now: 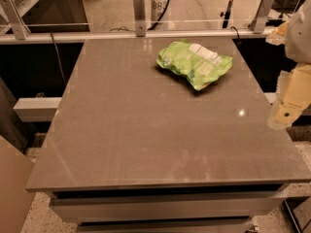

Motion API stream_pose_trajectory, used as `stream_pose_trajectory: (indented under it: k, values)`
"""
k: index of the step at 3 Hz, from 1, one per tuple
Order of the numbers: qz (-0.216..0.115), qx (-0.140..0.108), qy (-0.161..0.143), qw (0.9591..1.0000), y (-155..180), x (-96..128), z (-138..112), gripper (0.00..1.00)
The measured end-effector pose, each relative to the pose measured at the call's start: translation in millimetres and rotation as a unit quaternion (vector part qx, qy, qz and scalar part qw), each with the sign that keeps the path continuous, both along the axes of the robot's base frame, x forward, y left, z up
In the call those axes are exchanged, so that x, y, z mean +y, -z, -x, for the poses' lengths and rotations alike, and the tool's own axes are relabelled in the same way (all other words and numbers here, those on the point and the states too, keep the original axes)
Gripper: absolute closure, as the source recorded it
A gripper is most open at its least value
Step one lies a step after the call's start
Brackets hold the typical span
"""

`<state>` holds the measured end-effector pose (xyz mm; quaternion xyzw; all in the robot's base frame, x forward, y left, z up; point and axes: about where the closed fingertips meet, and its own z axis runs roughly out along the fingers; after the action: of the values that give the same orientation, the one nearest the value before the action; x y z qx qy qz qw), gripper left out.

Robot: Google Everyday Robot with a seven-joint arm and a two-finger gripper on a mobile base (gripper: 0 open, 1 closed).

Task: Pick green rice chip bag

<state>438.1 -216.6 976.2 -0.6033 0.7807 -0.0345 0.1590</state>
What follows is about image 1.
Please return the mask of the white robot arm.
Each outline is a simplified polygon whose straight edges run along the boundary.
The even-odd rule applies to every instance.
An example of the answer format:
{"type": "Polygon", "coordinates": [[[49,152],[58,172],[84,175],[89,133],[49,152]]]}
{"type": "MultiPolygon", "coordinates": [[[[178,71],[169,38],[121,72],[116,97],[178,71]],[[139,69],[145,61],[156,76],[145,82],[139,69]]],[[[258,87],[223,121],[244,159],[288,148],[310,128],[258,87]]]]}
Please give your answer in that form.
{"type": "Polygon", "coordinates": [[[305,0],[289,21],[274,29],[265,39],[271,45],[285,46],[285,54],[296,65],[281,71],[276,99],[267,125],[274,130],[290,127],[311,105],[311,0],[305,0]]]}

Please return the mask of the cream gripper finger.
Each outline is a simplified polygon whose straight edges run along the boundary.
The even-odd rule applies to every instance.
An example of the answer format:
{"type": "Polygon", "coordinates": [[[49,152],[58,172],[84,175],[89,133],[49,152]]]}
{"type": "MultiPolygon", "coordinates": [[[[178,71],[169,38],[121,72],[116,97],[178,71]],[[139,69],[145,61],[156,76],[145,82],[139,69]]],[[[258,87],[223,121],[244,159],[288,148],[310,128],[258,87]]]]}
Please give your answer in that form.
{"type": "Polygon", "coordinates": [[[290,71],[282,71],[278,77],[276,100],[267,125],[271,129],[290,127],[311,105],[311,65],[297,63],[290,71]]]}
{"type": "Polygon", "coordinates": [[[287,31],[289,23],[286,21],[275,28],[265,39],[265,42],[274,45],[280,46],[285,44],[287,31]]]}

